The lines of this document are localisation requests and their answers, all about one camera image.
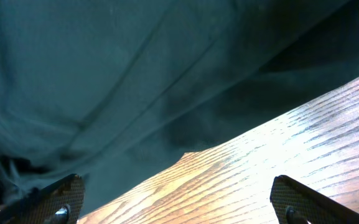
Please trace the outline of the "black t-shirt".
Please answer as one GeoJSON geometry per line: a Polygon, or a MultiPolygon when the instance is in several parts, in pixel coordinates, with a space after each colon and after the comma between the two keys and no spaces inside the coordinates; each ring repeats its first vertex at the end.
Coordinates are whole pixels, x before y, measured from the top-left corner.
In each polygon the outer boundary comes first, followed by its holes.
{"type": "Polygon", "coordinates": [[[0,204],[82,214],[359,76],[359,0],[0,1],[0,204]]]}

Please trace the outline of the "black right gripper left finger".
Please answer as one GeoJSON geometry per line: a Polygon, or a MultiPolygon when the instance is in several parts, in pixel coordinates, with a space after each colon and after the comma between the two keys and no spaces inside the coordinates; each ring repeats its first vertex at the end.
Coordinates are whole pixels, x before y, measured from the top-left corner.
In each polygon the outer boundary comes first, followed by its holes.
{"type": "Polygon", "coordinates": [[[70,174],[0,208],[0,224],[76,224],[85,195],[83,179],[70,174]]]}

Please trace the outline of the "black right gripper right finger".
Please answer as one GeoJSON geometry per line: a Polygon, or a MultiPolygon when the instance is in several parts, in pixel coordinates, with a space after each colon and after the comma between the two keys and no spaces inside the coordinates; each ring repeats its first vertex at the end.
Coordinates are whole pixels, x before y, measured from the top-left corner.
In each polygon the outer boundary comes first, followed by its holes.
{"type": "Polygon", "coordinates": [[[359,213],[286,175],[274,178],[269,199],[279,224],[359,223],[359,213]]]}

